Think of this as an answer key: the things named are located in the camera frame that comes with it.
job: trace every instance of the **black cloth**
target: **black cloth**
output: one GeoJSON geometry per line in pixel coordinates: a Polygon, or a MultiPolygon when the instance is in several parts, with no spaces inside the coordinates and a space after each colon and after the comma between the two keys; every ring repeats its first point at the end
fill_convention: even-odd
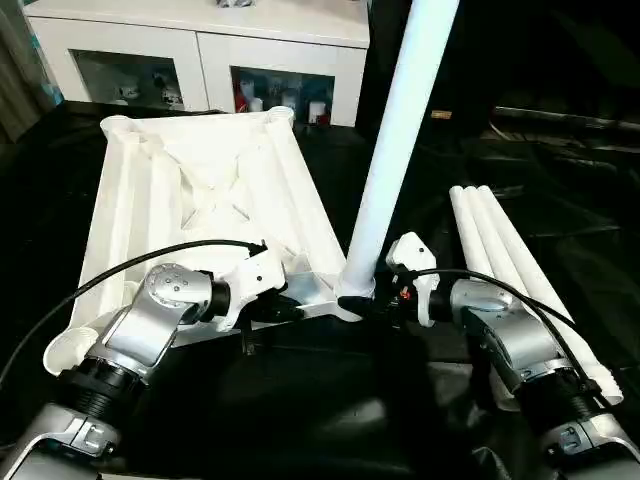
{"type": "MultiPolygon", "coordinates": [[[[106,146],[99,122],[112,114],[158,112],[66,103],[0,160],[1,364],[77,285],[106,146]]],[[[373,141],[340,127],[296,136],[346,252],[373,141]]],[[[626,395],[616,413],[638,441],[635,160],[476,139],[418,145],[385,249],[413,230],[439,266],[463,266],[447,192],[455,184],[490,185],[613,369],[626,395]]],[[[42,352],[69,315],[70,308],[29,342],[0,392],[1,443],[14,440],[50,398],[54,379],[41,366],[42,352]]],[[[255,355],[243,354],[239,336],[171,350],[120,457],[107,467],[200,478],[427,477],[442,468],[453,478],[553,478],[521,416],[492,407],[483,372],[472,375],[473,348],[450,324],[405,336],[317,318],[249,341],[255,355]]]]}

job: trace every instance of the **white tube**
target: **white tube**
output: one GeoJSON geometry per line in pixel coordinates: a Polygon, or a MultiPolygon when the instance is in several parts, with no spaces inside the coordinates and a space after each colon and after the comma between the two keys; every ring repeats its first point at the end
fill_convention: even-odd
{"type": "MultiPolygon", "coordinates": [[[[456,224],[458,226],[458,234],[460,236],[460,243],[462,243],[462,250],[464,252],[465,262],[467,264],[467,268],[469,270],[473,270],[475,272],[484,273],[485,275],[489,275],[495,278],[493,270],[491,269],[491,264],[489,261],[489,257],[487,255],[487,251],[485,250],[485,245],[483,244],[483,239],[480,237],[480,233],[478,231],[478,226],[476,225],[476,221],[474,219],[472,208],[470,207],[470,202],[467,201],[467,197],[471,195],[473,198],[471,199],[473,202],[476,202],[476,198],[474,194],[475,189],[470,194],[469,192],[463,191],[462,187],[452,187],[449,190],[449,196],[451,197],[451,205],[453,206],[453,213],[456,217],[456,224]]],[[[486,230],[489,231],[489,235],[491,232],[494,232],[493,226],[489,225],[486,221],[483,226],[486,230]]],[[[493,239],[494,245],[499,244],[499,239],[493,239]]],[[[506,252],[504,252],[504,247],[498,247],[501,253],[496,252],[495,248],[493,250],[493,254],[498,255],[498,258],[508,259],[506,252]]],[[[489,384],[491,385],[491,392],[493,393],[493,398],[498,405],[500,410],[505,410],[508,412],[515,412],[519,410],[518,402],[515,397],[509,392],[506,385],[496,372],[495,367],[491,368],[491,372],[489,374],[489,384]]]]}
{"type": "Polygon", "coordinates": [[[551,286],[551,283],[549,283],[547,276],[533,258],[533,255],[531,255],[491,189],[483,185],[478,188],[478,193],[480,194],[481,203],[492,218],[498,235],[516,266],[529,295],[571,318],[560,297],[551,286]]]}
{"type": "Polygon", "coordinates": [[[493,225],[489,212],[483,208],[478,190],[476,190],[475,187],[467,187],[464,189],[464,196],[466,197],[467,204],[471,207],[471,213],[476,222],[478,233],[489,257],[493,276],[498,280],[508,283],[519,292],[528,295],[527,289],[518,275],[518,271],[513,265],[511,258],[509,258],[507,249],[503,245],[496,227],[493,225]]]}
{"type": "Polygon", "coordinates": [[[478,228],[473,220],[473,215],[463,194],[462,187],[451,187],[449,197],[451,198],[453,214],[456,217],[458,235],[460,236],[467,268],[493,277],[493,270],[491,270],[487,252],[485,252],[484,245],[482,245],[478,228]]]}
{"type": "Polygon", "coordinates": [[[347,264],[336,294],[372,296],[373,273],[459,0],[413,0],[347,264]]]}
{"type": "MultiPolygon", "coordinates": [[[[560,297],[558,297],[558,294],[551,286],[551,283],[549,283],[538,262],[536,262],[533,255],[531,255],[531,252],[491,190],[483,186],[479,188],[479,194],[482,199],[482,205],[492,217],[500,238],[516,266],[520,278],[522,278],[522,281],[526,285],[530,296],[571,318],[560,297]]],[[[550,318],[566,340],[587,375],[598,382],[603,395],[613,404],[620,403],[623,399],[622,392],[613,375],[598,361],[587,342],[564,323],[556,320],[553,316],[550,316],[550,318]]]]}

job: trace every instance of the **black surface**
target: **black surface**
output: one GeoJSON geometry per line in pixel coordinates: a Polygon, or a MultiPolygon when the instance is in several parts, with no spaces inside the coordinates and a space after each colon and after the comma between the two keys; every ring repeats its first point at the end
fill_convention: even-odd
{"type": "MultiPolygon", "coordinates": [[[[0,160],[0,363],[77,284],[106,145],[98,124],[115,113],[158,115],[68,103],[0,160]]],[[[301,130],[297,138],[346,250],[373,145],[337,127],[301,130]]],[[[617,413],[638,440],[635,162],[610,152],[434,138],[415,150],[386,247],[414,230],[439,266],[463,266],[447,190],[492,186],[594,351],[614,369],[626,395],[617,413]]],[[[0,393],[0,442],[15,439],[50,398],[42,352],[69,314],[29,343],[0,393]]],[[[393,333],[381,342],[362,323],[314,319],[255,335],[253,356],[242,354],[239,337],[172,350],[130,422],[122,462],[112,467],[192,477],[426,477],[448,466],[456,478],[471,450],[489,478],[550,478],[520,415],[491,410],[483,365],[470,375],[473,349],[453,327],[416,335],[423,342],[393,333]]]]}

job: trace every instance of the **white pole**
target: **white pole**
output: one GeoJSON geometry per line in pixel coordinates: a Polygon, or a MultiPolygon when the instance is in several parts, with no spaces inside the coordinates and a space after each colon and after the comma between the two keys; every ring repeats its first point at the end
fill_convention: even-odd
{"type": "Polygon", "coordinates": [[[449,190],[453,214],[456,217],[462,252],[464,253],[467,268],[474,272],[484,273],[493,277],[493,270],[487,257],[487,252],[482,244],[476,222],[473,220],[471,209],[467,202],[462,187],[455,186],[449,190]]]}
{"type": "Polygon", "coordinates": [[[459,0],[413,0],[337,296],[372,296],[373,274],[459,0]]]}

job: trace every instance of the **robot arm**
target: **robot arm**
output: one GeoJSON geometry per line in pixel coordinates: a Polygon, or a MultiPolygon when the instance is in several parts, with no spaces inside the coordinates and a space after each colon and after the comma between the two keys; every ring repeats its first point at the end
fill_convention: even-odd
{"type": "Polygon", "coordinates": [[[229,331],[245,305],[284,283],[282,265],[268,250],[220,279],[176,264],[152,268],[82,363],[60,374],[58,398],[0,465],[0,479],[99,478],[89,461],[115,450],[119,429],[176,337],[194,328],[229,331]]]}
{"type": "MultiPolygon", "coordinates": [[[[393,244],[387,264],[396,271],[418,271],[434,268],[435,258],[408,233],[393,244]]],[[[448,299],[454,323],[487,353],[551,466],[571,479],[640,478],[640,450],[603,405],[597,384],[579,377],[566,352],[522,302],[497,286],[467,279],[434,294],[435,275],[425,277],[412,282],[419,323],[431,326],[425,308],[437,303],[440,309],[437,299],[448,299]]],[[[404,313],[414,301],[407,288],[398,285],[391,302],[404,313]]]]}

